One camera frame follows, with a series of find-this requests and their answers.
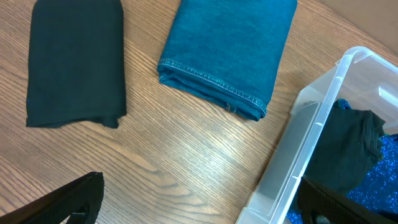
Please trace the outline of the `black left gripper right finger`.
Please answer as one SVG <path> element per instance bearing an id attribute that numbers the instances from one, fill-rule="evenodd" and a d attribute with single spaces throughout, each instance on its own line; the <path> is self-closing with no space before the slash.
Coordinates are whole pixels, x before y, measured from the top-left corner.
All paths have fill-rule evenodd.
<path id="1" fill-rule="evenodd" d="M 334 224 L 395 224 L 394 213 L 372 212 L 307 177 L 301 179 L 297 204 L 304 223 L 315 224 L 324 218 Z"/>

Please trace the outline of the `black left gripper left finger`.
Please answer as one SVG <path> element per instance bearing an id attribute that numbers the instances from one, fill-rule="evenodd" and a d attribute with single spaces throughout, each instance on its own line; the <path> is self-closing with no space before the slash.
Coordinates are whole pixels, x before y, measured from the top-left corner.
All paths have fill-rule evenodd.
<path id="1" fill-rule="evenodd" d="M 101 172 L 86 175 L 1 217 L 2 224 L 94 224 L 104 197 Z"/>

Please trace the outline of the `sparkly blue green cloth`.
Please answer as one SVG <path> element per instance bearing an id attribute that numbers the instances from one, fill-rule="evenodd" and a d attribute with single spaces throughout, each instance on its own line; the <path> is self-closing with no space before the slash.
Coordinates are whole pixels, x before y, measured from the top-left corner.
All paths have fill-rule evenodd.
<path id="1" fill-rule="evenodd" d="M 353 109 L 344 99 L 336 100 L 333 105 L 335 104 Z M 343 195 L 372 211 L 395 213 L 397 212 L 397 135 L 385 133 L 380 140 L 383 160 L 366 174 L 355 189 Z"/>

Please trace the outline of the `black garment long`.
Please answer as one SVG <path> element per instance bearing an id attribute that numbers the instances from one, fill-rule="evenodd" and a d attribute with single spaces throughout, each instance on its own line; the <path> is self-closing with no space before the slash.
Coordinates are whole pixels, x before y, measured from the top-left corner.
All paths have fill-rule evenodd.
<path id="1" fill-rule="evenodd" d="M 333 105 L 305 175 L 330 190 L 349 193 L 383 160 L 384 124 L 371 110 Z"/>

